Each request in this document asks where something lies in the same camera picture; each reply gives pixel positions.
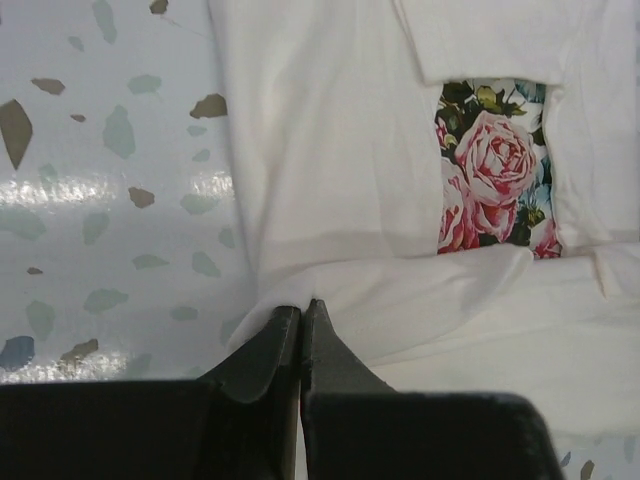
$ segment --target rose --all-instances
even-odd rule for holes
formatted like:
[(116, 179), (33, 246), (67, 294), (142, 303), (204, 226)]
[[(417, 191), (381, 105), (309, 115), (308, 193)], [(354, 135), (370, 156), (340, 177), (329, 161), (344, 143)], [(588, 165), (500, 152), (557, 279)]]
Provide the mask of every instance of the rose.
[(490, 207), (508, 206), (499, 214), (485, 213), (487, 222), (484, 223), (492, 229), (511, 216), (512, 204), (535, 179), (537, 159), (532, 137), (504, 116), (487, 111), (480, 112), (465, 132), (455, 150), (455, 158), (476, 201)]
[(440, 144), (440, 148), (447, 148), (446, 141), (444, 137), (447, 135), (447, 124), (444, 123), (442, 118), (438, 117), (436, 120), (436, 135), (438, 135), (438, 143)]
[(480, 233), (493, 235), (498, 242), (504, 243), (511, 235), (518, 213), (518, 202), (492, 207), (476, 202), (473, 222)]
[(462, 170), (442, 158), (444, 203), (438, 253), (456, 252), (480, 246), (478, 232), (473, 226), (474, 202)]
[(545, 220), (536, 226), (531, 232), (531, 240), (542, 232), (542, 238), (533, 249), (533, 253), (537, 258), (558, 258), (560, 257), (560, 242), (556, 236), (556, 222), (553, 219)]

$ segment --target white t-shirt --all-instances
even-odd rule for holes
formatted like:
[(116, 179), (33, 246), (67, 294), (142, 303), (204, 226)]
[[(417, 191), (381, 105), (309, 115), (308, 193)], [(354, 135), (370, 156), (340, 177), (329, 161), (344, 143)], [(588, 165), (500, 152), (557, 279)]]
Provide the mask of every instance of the white t-shirt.
[(435, 254), (434, 117), (451, 79), (550, 86), (543, 126), (559, 238), (568, 253), (607, 242), (588, 194), (594, 149), (575, 81), (599, 3), (210, 0), (259, 294), (314, 265)]

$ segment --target glossy surface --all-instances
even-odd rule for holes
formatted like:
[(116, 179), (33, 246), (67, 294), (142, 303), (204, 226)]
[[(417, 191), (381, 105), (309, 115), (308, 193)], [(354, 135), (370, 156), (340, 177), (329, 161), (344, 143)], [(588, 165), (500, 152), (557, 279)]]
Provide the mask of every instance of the glossy surface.
[(0, 381), (213, 367), (252, 286), (206, 3), (2, 3), (0, 105), (32, 135), (0, 142)]

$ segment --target white cloth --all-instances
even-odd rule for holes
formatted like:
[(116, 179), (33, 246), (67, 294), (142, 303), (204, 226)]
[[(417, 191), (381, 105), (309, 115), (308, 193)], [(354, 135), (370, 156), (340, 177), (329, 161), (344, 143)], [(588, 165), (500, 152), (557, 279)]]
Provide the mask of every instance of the white cloth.
[[(609, 284), (620, 276), (626, 292)], [(612, 289), (614, 297), (605, 297)], [(545, 417), (557, 448), (637, 435), (640, 244), (534, 262), (457, 330), (369, 366), (399, 390), (523, 395)]]
[(428, 85), (477, 77), (547, 84), (543, 127), (565, 254), (612, 236), (638, 240), (632, 0), (395, 3)]
[(610, 240), (592, 183), (573, 168), (595, 163), (573, 79), (601, 0), (209, 1), (260, 296), (313, 265), (436, 252), (442, 85), (425, 79), (551, 85), (544, 127), (560, 240), (566, 252)]
[(495, 245), (428, 258), (312, 267), (260, 299), (231, 336), (229, 349), (258, 333), (275, 307), (304, 311), (313, 298), (321, 298), (340, 338), (363, 361), (373, 361), (461, 326), (532, 262), (525, 248)]
[[(635, 253), (596, 249), (560, 260), (558, 266), (582, 265), (568, 268), (576, 275), (566, 284), (552, 283), (552, 262), (534, 267), (528, 250), (512, 246), (430, 257), (443, 198), (433, 124), (442, 85), (432, 82), (462, 74), (550, 85), (543, 125), (559, 237), (568, 251), (610, 240), (589, 191), (597, 172), (593, 119), (586, 118), (593, 110), (582, 103), (580, 63), (610, 2), (209, 2), (225, 75), (234, 183), (261, 297), (231, 349), (262, 328), (272, 307), (305, 309), (316, 296), (326, 301), (345, 343), (398, 388), (504, 385), (531, 398), (554, 432), (566, 436), (638, 426), (638, 308), (627, 304), (640, 293), (626, 278), (640, 265), (619, 261), (634, 260)], [(463, 5), (472, 5), (468, 13), (457, 12)], [(456, 36), (433, 35), (446, 32), (456, 12), (463, 13)], [(465, 48), (473, 55), (459, 51)], [(580, 164), (586, 173), (576, 173)], [(566, 292), (573, 293), (563, 297)], [(521, 305), (531, 312), (519, 312)], [(531, 331), (528, 322), (538, 319), (541, 326)], [(503, 339), (505, 329), (513, 335)], [(503, 343), (483, 350), (476, 340), (483, 333)], [(447, 335), (464, 348), (438, 351), (435, 339)], [(594, 349), (609, 359), (606, 368), (587, 358)], [(429, 367), (434, 351), (448, 357)], [(465, 353), (472, 351), (484, 370), (476, 368), (476, 355)], [(456, 373), (457, 381), (450, 380)], [(589, 391), (584, 402), (588, 375), (597, 376), (594, 388), (602, 393)], [(549, 391), (541, 393), (540, 385)], [(580, 421), (563, 420), (576, 403), (592, 410)]]
[(440, 88), (420, 82), (393, 4), (210, 5), (259, 295), (313, 265), (435, 253)]

